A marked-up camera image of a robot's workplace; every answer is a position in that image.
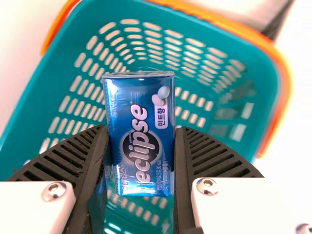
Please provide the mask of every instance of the plastic basket wall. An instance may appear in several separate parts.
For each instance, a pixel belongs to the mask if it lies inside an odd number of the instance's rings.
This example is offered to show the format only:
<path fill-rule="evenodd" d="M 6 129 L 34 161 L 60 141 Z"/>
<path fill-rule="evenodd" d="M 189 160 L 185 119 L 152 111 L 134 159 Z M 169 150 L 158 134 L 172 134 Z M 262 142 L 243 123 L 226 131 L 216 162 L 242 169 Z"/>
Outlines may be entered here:
<path fill-rule="evenodd" d="M 279 73 L 254 45 L 142 0 L 83 0 L 49 46 L 1 136 L 0 179 L 60 140 L 105 123 L 100 77 L 173 70 L 177 125 L 251 161 L 278 97 Z"/>
<path fill-rule="evenodd" d="M 104 233 L 173 233 L 174 196 L 121 197 L 111 180 L 105 209 Z"/>

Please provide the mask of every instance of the white background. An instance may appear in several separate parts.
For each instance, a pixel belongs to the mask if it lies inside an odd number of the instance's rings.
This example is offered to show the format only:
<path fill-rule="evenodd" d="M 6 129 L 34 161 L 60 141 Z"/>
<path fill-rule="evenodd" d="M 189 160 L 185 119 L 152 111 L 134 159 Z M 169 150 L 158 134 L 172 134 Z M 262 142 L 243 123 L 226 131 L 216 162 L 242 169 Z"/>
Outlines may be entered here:
<path fill-rule="evenodd" d="M 255 15 L 252 4 L 260 4 L 261 1 L 263 4 L 272 0 L 255 0 L 254 3 L 246 0 L 227 1 L 226 5 L 240 12 L 240 15 L 245 12 L 251 17 Z M 64 3 L 65 0 L 0 0 L 0 135 L 40 60 L 42 42 Z M 265 177 L 276 180 L 285 188 L 289 187 L 290 191 L 298 184 L 310 187 L 312 179 L 311 12 L 311 1 L 295 0 L 276 43 L 292 69 L 293 95 L 286 117 L 266 157 L 254 162 Z M 263 27 L 263 24 L 259 21 L 258 27 Z M 303 192 L 306 188 L 300 188 L 300 195 L 310 195 Z"/>

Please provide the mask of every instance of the metal screw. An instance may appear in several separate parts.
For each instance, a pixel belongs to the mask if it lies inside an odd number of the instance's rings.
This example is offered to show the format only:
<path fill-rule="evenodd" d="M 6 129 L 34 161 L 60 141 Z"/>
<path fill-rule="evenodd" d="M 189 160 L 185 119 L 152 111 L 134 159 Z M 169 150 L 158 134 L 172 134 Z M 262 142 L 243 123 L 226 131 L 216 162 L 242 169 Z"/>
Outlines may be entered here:
<path fill-rule="evenodd" d="M 207 196 L 214 196 L 216 195 L 218 191 L 218 185 L 215 181 L 213 181 L 210 178 L 203 178 L 200 179 L 197 184 L 197 189 L 204 195 Z"/>
<path fill-rule="evenodd" d="M 299 224 L 296 227 L 296 234 L 311 234 L 312 233 L 312 226 L 307 223 Z"/>
<path fill-rule="evenodd" d="M 54 182 L 49 184 L 42 192 L 41 196 L 45 201 L 53 201 L 64 195 L 66 192 L 66 184 L 62 182 Z"/>

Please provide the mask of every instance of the orange basket handle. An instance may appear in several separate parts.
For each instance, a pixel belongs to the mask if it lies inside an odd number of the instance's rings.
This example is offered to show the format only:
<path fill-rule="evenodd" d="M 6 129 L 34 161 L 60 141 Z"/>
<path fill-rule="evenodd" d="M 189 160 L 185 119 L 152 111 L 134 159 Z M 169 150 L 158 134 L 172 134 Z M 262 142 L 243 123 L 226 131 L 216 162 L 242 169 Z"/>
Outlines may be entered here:
<path fill-rule="evenodd" d="M 59 29 L 62 27 L 64 21 L 66 20 L 68 14 L 71 12 L 71 10 L 74 8 L 75 5 L 77 5 L 81 0 L 68 0 L 65 5 L 62 7 L 61 11 L 59 12 L 58 16 L 54 20 L 48 35 L 46 36 L 43 45 L 40 50 L 40 55 L 44 55 L 45 51 L 49 47 L 51 41 L 55 37 L 55 35 L 58 33 Z"/>

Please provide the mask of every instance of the white surface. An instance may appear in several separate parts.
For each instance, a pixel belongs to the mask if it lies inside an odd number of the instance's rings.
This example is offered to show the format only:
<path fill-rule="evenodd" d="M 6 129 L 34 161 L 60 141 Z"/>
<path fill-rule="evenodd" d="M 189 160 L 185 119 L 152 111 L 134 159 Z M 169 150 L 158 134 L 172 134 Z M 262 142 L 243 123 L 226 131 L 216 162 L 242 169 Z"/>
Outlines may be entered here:
<path fill-rule="evenodd" d="M 199 179 L 192 186 L 195 225 L 205 234 L 295 234 L 297 225 L 312 223 L 311 206 L 296 204 L 302 197 L 295 184 L 284 190 L 266 178 L 212 179 L 218 189 L 214 196 L 197 190 Z"/>
<path fill-rule="evenodd" d="M 73 186 L 54 201 L 42 199 L 52 182 L 0 182 L 0 232 L 3 234 L 61 234 L 74 207 Z"/>
<path fill-rule="evenodd" d="M 214 10 L 230 19 L 263 30 L 287 0 L 185 0 Z"/>
<path fill-rule="evenodd" d="M 267 178 L 311 184 L 312 157 L 312 2 L 296 0 L 276 42 L 292 70 L 293 94 L 289 109 L 265 158 L 254 164 Z"/>
<path fill-rule="evenodd" d="M 66 0 L 0 0 L 0 136 Z"/>

